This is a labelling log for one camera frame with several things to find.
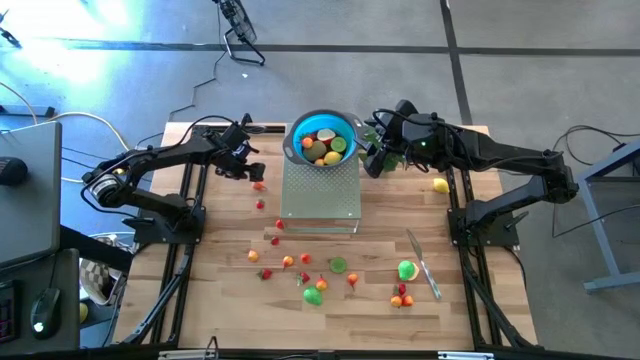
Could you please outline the black keyboard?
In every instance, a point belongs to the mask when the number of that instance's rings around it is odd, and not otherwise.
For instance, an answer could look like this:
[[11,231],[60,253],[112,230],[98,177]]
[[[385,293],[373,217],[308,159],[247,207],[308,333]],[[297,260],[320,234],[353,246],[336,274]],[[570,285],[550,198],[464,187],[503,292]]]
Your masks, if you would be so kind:
[[0,344],[11,342],[19,337],[19,307],[19,282],[16,280],[0,282]]

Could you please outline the mint green perforated rack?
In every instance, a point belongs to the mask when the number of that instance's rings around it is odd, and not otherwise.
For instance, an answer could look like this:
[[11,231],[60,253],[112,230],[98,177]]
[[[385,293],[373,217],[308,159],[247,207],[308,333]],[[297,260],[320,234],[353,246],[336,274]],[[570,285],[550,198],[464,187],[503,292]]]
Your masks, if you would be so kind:
[[361,220],[359,162],[313,167],[284,158],[280,219],[284,231],[354,234]]

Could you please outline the black low desk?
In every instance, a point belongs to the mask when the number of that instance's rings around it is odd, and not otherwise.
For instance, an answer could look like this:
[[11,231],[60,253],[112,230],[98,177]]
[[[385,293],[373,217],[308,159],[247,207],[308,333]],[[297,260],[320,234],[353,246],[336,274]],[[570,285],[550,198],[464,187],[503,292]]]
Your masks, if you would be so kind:
[[[0,271],[0,282],[16,280],[20,291],[19,337],[0,344],[0,357],[77,350],[79,348],[79,255],[73,249]],[[30,330],[32,303],[49,287],[61,291],[60,328],[55,335],[37,340]]]

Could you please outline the grey metal desk frame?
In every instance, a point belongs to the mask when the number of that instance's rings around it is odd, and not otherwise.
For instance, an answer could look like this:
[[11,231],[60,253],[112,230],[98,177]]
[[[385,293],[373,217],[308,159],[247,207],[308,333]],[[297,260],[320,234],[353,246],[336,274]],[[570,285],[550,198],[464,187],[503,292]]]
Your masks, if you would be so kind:
[[608,274],[583,283],[587,293],[640,284],[640,265],[621,265],[623,246],[640,250],[640,139],[614,148],[577,176],[579,195]]

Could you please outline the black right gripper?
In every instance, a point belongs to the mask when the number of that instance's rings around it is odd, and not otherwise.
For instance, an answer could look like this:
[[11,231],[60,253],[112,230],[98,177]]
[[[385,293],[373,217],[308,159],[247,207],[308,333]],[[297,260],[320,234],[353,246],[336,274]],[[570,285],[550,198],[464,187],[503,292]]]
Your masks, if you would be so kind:
[[386,158],[396,163],[424,163],[425,114],[385,112],[384,150],[369,155],[363,167],[369,176],[378,178]]

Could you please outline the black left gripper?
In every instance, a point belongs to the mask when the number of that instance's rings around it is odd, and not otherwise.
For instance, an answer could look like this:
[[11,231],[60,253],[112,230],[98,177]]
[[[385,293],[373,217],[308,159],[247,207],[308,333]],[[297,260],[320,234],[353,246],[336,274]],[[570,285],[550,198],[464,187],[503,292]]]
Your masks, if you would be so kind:
[[[229,179],[247,179],[247,156],[257,153],[258,150],[248,142],[242,142],[236,148],[225,148],[214,154],[215,174]],[[249,180],[262,182],[266,165],[264,163],[252,163],[248,166]]]

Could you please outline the dark standing desk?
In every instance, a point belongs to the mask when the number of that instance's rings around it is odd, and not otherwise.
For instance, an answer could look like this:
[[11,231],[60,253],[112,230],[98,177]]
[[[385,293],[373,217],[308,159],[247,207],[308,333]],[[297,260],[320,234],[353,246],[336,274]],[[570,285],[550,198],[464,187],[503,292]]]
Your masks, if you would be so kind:
[[0,114],[8,116],[26,116],[35,115],[40,118],[52,118],[56,115],[56,109],[50,106],[32,106],[28,108],[26,105],[2,105],[0,104]]

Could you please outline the black floor fan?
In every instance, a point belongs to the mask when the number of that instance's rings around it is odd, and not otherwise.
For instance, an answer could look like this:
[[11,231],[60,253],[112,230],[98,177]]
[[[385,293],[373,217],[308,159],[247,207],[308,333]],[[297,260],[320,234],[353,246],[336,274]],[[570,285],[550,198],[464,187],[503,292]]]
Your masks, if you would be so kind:
[[[263,66],[265,64],[266,58],[254,46],[255,42],[257,41],[257,35],[241,0],[212,1],[216,4],[217,9],[230,24],[230,29],[224,33],[223,37],[226,52],[228,53],[229,57],[236,62]],[[231,34],[234,34],[238,41],[242,45],[247,46],[251,51],[253,51],[259,57],[259,59],[254,60],[237,57],[234,54],[233,49],[231,48],[229,40]]]

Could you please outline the silver metal bracket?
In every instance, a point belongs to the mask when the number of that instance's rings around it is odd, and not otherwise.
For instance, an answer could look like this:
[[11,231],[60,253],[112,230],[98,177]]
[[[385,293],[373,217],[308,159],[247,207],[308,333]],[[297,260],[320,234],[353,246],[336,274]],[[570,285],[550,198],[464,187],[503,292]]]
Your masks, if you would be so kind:
[[495,360],[493,353],[439,351],[438,360]]
[[157,360],[218,360],[218,355],[215,350],[171,350],[161,351]]

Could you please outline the grey desk top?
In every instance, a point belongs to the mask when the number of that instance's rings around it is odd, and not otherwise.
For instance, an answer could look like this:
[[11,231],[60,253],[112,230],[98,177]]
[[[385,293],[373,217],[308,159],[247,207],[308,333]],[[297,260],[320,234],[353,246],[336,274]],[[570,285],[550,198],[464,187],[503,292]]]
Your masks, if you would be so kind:
[[59,248],[61,142],[57,122],[0,134],[0,157],[17,158],[27,168],[21,184],[0,185],[0,268]]

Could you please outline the artificial potted monstera plant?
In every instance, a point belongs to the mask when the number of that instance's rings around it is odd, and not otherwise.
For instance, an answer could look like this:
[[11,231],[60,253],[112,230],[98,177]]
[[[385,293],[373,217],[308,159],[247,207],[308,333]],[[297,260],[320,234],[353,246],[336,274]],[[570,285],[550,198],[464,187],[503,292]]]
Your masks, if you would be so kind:
[[[359,146],[359,150],[358,150],[357,156],[361,161],[362,165],[369,155],[374,154],[378,150],[384,150],[384,147],[382,147],[379,142],[378,130],[379,130],[379,127],[377,125],[365,126],[364,130],[360,133],[358,137],[357,144]],[[382,173],[395,171],[398,166],[401,166],[403,168],[408,167],[406,163],[403,163],[403,162],[396,163],[390,160],[389,158],[386,158]]]

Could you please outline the blue collapsible colander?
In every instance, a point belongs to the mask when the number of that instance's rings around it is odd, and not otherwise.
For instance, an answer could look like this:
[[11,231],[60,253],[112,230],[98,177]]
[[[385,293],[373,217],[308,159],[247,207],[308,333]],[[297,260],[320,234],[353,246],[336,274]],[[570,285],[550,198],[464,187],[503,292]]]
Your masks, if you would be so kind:
[[336,110],[319,109],[301,115],[291,126],[285,136],[282,148],[285,157],[296,165],[319,168],[315,161],[304,156],[302,140],[323,129],[332,130],[338,137],[346,141],[346,150],[336,164],[326,168],[336,168],[348,162],[357,152],[358,141],[365,132],[364,123],[354,114]]

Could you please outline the black mouse with red light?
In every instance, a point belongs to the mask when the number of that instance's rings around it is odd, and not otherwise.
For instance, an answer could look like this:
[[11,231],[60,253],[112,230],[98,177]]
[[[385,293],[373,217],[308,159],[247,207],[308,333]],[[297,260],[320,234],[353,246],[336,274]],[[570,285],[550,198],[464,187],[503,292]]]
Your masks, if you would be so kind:
[[60,328],[61,291],[49,287],[42,290],[32,303],[30,312],[30,330],[37,340],[51,338]]

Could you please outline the checkered bag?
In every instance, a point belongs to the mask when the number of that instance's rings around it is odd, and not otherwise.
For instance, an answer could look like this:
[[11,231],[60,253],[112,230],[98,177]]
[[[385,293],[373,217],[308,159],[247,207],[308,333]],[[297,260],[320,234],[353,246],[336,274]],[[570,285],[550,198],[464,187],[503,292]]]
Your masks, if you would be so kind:
[[81,288],[96,305],[106,306],[114,302],[116,279],[106,265],[80,259],[79,281]]

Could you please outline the silver toy knife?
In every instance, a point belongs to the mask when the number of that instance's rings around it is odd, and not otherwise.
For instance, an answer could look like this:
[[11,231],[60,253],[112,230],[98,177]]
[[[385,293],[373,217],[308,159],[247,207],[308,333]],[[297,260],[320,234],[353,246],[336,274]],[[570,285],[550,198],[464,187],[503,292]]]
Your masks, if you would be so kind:
[[411,242],[411,246],[412,246],[412,248],[413,248],[413,250],[414,250],[414,252],[415,252],[415,254],[416,254],[417,258],[418,258],[418,261],[419,261],[421,267],[422,267],[422,270],[425,273],[426,279],[427,279],[429,285],[431,286],[431,289],[432,289],[432,292],[434,294],[434,297],[437,300],[441,300],[442,299],[441,291],[440,291],[440,289],[438,287],[437,282],[435,281],[435,279],[433,277],[432,272],[430,271],[429,267],[427,266],[427,263],[426,263],[426,261],[424,259],[424,256],[423,256],[423,250],[422,250],[419,242],[417,241],[416,237],[414,236],[414,234],[409,229],[407,229],[406,232],[407,232],[409,241]]

